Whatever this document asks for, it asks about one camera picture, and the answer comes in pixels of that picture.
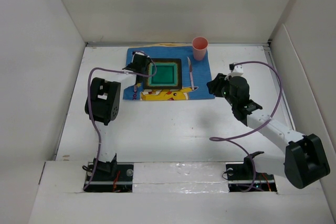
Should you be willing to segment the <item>blue Pikachu placemat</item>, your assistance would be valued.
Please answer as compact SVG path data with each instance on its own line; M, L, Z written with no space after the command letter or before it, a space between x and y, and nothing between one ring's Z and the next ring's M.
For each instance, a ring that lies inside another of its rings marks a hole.
M178 101L209 100L207 83L212 80L208 54L201 61L193 57L191 46L167 47L152 46L130 48L126 64L130 64L135 52L144 52L153 59L147 66L150 74L139 84L128 87L123 92L124 100L139 101Z

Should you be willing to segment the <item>square green ceramic plate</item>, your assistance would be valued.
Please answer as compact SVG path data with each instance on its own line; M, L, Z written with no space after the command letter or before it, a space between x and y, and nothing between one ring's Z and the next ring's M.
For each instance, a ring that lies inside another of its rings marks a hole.
M182 61L173 58L156 58L148 65L148 75L143 79L144 90L181 89Z

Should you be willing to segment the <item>knife with pink handle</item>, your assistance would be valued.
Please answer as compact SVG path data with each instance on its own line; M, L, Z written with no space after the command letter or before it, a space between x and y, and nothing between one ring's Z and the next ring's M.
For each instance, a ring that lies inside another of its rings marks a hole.
M187 57L187 62L188 62L188 68L189 68L189 74L190 74L191 89L194 91L195 85L194 85L194 80L193 80L193 68L192 68L192 63L189 57Z

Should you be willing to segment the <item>pink plastic cup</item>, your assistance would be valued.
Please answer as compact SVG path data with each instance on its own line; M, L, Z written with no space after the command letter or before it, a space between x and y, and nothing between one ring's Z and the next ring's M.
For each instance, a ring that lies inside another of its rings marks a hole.
M197 61L202 61L208 47L208 40L204 37L196 37L192 40L193 57Z

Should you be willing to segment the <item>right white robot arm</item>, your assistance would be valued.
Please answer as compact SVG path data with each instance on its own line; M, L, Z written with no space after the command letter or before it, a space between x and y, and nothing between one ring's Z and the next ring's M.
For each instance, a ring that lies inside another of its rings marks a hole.
M224 98L232 107L234 117L259 132L283 153L268 156L263 151L247 154L243 163L233 168L230 180L253 180L261 173L286 178L295 188L303 189L330 174L330 166L322 141L315 134L294 131L263 111L250 99L247 80L219 73L207 83L208 91Z

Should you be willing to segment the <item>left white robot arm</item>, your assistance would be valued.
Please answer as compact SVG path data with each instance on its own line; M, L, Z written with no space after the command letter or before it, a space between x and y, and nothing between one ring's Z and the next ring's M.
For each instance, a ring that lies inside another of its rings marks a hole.
M131 62L121 71L93 68L87 82L85 113L98 135L97 155L91 166L82 168L93 180L114 180L117 177L117 153L110 123L119 113L121 92L150 77L147 67L153 60L143 51L134 51Z

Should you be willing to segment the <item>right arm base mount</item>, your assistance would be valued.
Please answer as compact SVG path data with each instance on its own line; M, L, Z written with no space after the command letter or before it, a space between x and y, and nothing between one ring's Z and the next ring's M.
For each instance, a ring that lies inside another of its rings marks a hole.
M222 178L228 182L230 193L247 190L253 181L253 171L243 163L226 163ZM277 192L274 175L256 172L254 183L249 192Z

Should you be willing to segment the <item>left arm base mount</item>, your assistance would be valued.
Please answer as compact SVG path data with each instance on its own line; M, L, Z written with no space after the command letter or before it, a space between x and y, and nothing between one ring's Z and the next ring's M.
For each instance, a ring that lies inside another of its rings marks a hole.
M131 163L118 164L117 171L111 177L109 174L104 174L96 169L91 183L91 171L93 170L93 163L88 166L83 166L86 171L86 178L84 183L84 191L88 193L131 193L133 190L133 168Z

